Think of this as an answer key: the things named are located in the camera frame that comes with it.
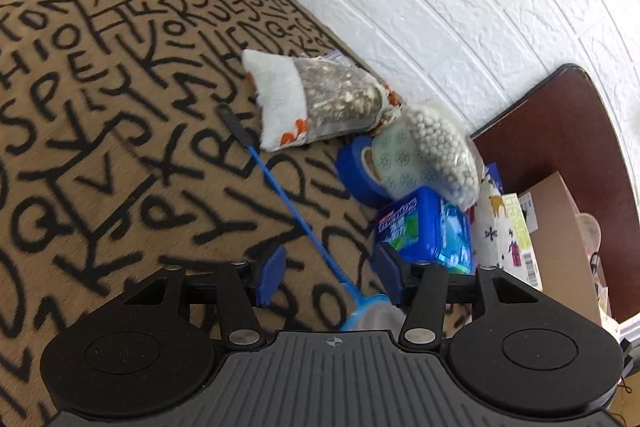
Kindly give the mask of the blue mentos gum box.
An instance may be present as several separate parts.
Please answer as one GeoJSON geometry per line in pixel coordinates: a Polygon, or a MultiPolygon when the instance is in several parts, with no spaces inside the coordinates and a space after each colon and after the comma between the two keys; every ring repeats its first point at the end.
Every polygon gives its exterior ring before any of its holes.
{"type": "Polygon", "coordinates": [[[427,186],[378,212],[374,245],[379,243],[392,246],[412,265],[437,262],[462,274],[473,269],[468,215],[427,186]]]}

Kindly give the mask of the blue tape roll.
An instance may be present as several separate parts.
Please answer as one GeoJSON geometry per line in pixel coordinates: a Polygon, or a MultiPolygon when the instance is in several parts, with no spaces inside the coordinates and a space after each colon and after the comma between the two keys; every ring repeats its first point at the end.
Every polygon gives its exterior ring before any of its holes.
{"type": "Polygon", "coordinates": [[[364,154],[370,152],[372,139],[359,135],[337,153],[335,168],[347,192],[360,204],[380,209],[392,200],[385,188],[376,181],[366,165],[364,154]]]}

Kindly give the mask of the patterned green cup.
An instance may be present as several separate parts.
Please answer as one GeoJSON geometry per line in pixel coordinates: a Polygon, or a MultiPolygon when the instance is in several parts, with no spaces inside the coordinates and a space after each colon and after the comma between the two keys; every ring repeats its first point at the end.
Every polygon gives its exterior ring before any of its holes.
{"type": "Polygon", "coordinates": [[[371,153],[374,172],[391,199],[402,199],[421,186],[436,188],[436,172],[402,119],[388,124],[373,137],[371,153]]]}

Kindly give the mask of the white christmas pattern pouch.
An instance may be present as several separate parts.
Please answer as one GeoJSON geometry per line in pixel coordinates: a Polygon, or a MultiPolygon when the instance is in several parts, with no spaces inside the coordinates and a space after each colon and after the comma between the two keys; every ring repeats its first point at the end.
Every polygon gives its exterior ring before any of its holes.
{"type": "Polygon", "coordinates": [[[469,214],[474,267],[503,269],[525,280],[526,269],[512,221],[489,173],[480,181],[480,194],[469,214]]]}

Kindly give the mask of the bag of white beads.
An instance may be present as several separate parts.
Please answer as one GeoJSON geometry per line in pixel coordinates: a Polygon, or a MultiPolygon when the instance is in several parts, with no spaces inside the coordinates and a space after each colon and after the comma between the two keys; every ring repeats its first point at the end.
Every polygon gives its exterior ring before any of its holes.
{"type": "Polygon", "coordinates": [[[461,210],[471,208],[484,164],[457,118],[433,102],[405,104],[401,115],[426,168],[425,183],[461,210]]]}

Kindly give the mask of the blue and yellow box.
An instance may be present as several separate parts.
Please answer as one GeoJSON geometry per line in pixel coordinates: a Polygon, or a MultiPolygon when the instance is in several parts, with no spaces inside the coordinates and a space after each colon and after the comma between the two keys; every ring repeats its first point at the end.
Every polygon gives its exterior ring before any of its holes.
{"type": "Polygon", "coordinates": [[[542,291],[542,280],[534,251],[533,241],[529,235],[524,211],[521,208],[518,195],[514,193],[506,193],[504,191],[498,167],[494,162],[486,167],[486,173],[489,173],[491,178],[494,179],[500,193],[502,194],[503,202],[506,206],[506,213],[512,221],[515,236],[518,240],[518,245],[520,245],[526,269],[526,279],[522,280],[519,277],[516,278],[537,289],[537,291],[542,291]]]}

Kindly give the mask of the white bag of seeds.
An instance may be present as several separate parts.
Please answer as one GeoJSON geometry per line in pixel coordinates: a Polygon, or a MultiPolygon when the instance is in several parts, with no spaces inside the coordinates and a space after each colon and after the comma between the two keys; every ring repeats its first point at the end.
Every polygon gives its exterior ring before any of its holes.
{"type": "Polygon", "coordinates": [[[355,64],[251,49],[241,63],[256,90],[266,152],[368,132],[399,114],[397,93],[355,64]]]}

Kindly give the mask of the brown cardboard box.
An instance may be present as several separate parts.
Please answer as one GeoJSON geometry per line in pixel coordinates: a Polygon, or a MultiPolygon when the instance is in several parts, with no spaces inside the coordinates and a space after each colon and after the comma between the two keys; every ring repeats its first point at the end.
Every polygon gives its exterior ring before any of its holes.
{"type": "Polygon", "coordinates": [[[578,209],[564,179],[552,173],[520,195],[542,291],[599,326],[611,314],[599,249],[599,222],[578,209]]]}

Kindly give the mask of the dark brown wooden headboard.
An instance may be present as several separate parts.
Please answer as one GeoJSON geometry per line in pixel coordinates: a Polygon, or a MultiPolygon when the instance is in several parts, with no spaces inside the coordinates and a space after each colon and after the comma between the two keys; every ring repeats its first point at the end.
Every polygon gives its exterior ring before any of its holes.
{"type": "Polygon", "coordinates": [[[503,187],[522,193],[557,171],[602,231],[600,256],[613,317],[639,312],[639,210],[622,146],[585,71],[564,64],[472,134],[503,187]]]}

